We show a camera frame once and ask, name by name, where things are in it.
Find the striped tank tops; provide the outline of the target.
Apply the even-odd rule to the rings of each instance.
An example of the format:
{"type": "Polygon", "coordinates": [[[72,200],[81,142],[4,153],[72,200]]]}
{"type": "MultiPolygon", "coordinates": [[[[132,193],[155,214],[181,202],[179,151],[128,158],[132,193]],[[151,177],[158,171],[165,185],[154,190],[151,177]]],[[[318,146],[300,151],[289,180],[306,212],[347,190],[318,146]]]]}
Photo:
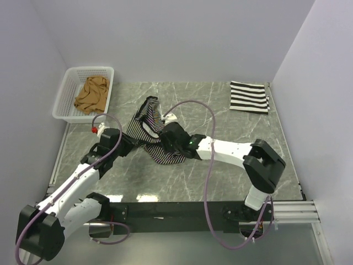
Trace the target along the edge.
{"type": "Polygon", "coordinates": [[[137,146],[143,148],[160,165],[175,165],[185,161],[185,157],[177,151],[166,153],[162,148],[159,133],[165,126],[158,109],[159,100],[149,96],[130,120],[126,135],[137,141],[137,146]]]}

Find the black white striped tank top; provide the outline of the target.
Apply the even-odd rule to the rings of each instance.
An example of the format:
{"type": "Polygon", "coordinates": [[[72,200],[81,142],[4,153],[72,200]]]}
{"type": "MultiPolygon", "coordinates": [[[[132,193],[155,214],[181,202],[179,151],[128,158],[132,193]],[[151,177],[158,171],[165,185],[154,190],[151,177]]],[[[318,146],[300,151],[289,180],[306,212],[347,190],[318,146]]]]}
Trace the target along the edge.
{"type": "Polygon", "coordinates": [[[231,81],[230,110],[268,115],[270,110],[266,85],[231,81]]]}

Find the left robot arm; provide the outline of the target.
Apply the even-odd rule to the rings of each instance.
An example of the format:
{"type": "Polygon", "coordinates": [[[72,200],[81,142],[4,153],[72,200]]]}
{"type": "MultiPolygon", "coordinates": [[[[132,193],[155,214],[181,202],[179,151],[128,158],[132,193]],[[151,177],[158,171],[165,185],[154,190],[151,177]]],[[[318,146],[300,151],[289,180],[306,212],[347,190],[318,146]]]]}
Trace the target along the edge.
{"type": "Polygon", "coordinates": [[[25,206],[20,214],[15,241],[15,259],[23,264],[20,250],[39,260],[52,260],[66,239],[87,222],[98,222],[113,229],[127,228],[112,212],[108,197],[90,193],[79,197],[109,171],[118,157],[125,157],[136,141],[119,129],[94,128],[100,140],[83,156],[71,176],[36,206],[25,206]]]}

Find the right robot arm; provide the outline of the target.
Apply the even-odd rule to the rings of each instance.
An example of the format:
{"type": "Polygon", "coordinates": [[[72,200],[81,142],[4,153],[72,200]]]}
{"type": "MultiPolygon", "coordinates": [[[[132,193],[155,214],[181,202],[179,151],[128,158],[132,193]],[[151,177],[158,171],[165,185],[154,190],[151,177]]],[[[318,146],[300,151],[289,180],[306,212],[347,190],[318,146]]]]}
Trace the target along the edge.
{"type": "Polygon", "coordinates": [[[189,135],[179,123],[172,122],[159,134],[165,152],[179,152],[188,159],[214,160],[244,169],[252,184],[242,206],[242,214],[255,220],[268,195],[273,194],[286,162],[264,140],[237,143],[194,134],[189,135]]]}

